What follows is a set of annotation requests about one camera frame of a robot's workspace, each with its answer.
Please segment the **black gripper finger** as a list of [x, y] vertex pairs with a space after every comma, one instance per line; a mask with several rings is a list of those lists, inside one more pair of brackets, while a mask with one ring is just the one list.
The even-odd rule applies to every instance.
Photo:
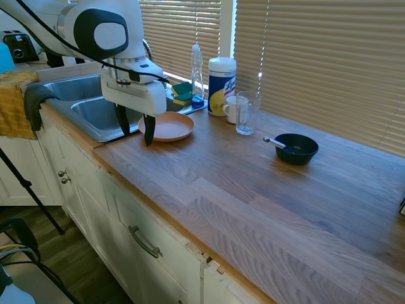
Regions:
[[124, 136], [130, 135], [130, 124], [127, 118], [127, 109], [122, 105], [115, 106], [115, 113]]
[[143, 119], [145, 126], [144, 141], [146, 146], [150, 146], [154, 138], [156, 118], [149, 115], [143, 115]]

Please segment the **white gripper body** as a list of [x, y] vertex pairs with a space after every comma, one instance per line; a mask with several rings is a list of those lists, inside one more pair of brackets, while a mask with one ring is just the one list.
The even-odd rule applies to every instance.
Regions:
[[105, 100], [149, 116], [158, 116], [166, 111], [166, 91], [157, 80], [148, 84], [131, 82], [120, 85], [110, 76], [108, 69], [103, 68], [101, 90]]

